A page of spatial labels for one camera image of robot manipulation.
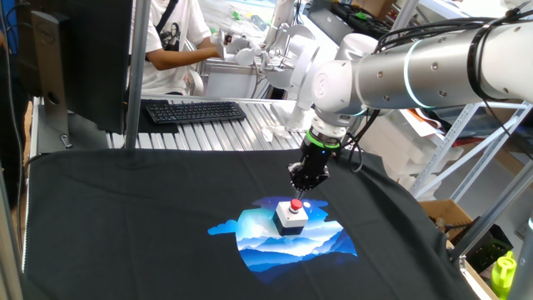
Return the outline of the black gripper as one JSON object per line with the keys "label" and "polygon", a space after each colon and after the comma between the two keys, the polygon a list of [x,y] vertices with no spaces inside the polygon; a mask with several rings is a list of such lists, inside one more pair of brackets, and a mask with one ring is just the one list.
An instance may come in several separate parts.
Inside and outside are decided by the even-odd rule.
{"label": "black gripper", "polygon": [[313,142],[302,143],[300,162],[291,163],[287,167],[291,185],[296,191],[295,199],[302,200],[307,192],[330,177],[327,163],[331,155],[339,149],[339,146],[318,146]]}

